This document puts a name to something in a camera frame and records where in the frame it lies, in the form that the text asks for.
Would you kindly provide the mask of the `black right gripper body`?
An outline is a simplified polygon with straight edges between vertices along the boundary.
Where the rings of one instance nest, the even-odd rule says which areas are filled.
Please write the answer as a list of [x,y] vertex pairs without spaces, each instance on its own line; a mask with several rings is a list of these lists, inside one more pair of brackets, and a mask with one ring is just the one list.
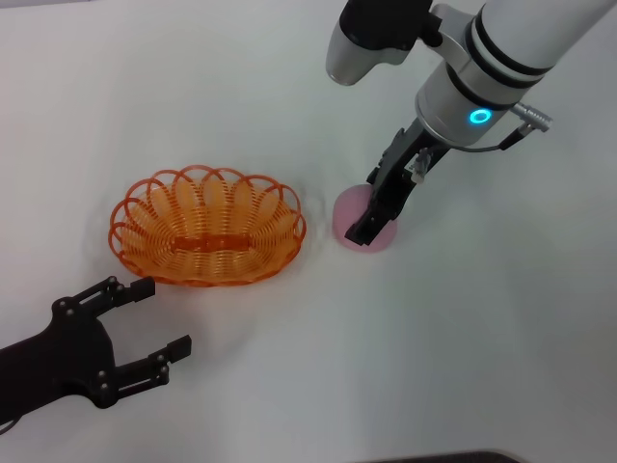
[[408,166],[423,149],[430,154],[426,171],[448,153],[449,148],[437,140],[416,118],[407,129],[400,129],[369,175],[372,203],[405,203],[416,184]]

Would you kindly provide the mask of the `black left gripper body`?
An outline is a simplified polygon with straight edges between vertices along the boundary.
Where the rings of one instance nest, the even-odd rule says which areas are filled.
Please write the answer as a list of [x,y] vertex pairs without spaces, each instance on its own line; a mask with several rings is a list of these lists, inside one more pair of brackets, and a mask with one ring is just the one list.
[[119,305],[110,294],[64,298],[39,334],[1,349],[1,417],[19,419],[68,395],[106,409],[119,400],[113,344],[97,317]]

